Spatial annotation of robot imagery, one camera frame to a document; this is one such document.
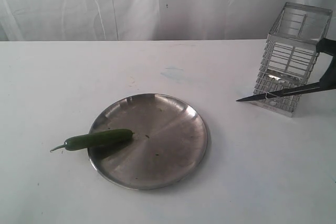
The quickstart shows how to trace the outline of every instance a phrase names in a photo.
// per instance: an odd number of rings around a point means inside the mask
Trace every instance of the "white backdrop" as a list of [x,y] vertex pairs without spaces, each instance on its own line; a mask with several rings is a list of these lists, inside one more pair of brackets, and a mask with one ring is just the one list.
[[[336,10],[336,0],[0,0],[0,38],[266,38],[286,1]],[[329,38],[336,39],[335,23]]]

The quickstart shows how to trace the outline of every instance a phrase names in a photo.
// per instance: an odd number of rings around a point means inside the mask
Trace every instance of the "steel plate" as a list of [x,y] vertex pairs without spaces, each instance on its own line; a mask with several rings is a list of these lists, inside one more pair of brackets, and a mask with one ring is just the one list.
[[208,134],[200,115],[185,102],[162,94],[139,94],[105,109],[90,133],[131,129],[133,140],[88,149],[94,168],[120,186],[149,190],[190,174],[202,160]]

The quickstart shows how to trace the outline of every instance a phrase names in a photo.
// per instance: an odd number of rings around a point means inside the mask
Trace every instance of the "black knife handle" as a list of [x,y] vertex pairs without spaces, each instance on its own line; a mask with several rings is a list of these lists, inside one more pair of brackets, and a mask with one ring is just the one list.
[[320,79],[320,87],[328,88],[336,84],[336,41],[323,38],[316,44],[316,52],[333,56],[331,63]]

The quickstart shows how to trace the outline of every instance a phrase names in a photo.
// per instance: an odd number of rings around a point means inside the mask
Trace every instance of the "white tabletop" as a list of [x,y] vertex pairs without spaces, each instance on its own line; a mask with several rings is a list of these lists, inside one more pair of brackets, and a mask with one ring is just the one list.
[[[336,92],[303,95],[293,118],[235,102],[252,93],[264,45],[0,43],[0,223],[335,223]],[[186,180],[124,189],[86,150],[49,152],[138,93],[177,97],[207,122],[211,143]]]

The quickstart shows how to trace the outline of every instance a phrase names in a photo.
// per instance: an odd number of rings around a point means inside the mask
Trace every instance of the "green chili pepper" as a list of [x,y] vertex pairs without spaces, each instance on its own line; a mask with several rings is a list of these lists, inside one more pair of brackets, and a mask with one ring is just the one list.
[[110,131],[102,131],[87,135],[74,136],[64,141],[63,145],[57,146],[50,150],[65,148],[68,151],[77,151],[84,148],[108,145],[132,139],[133,132],[127,129],[117,129]]

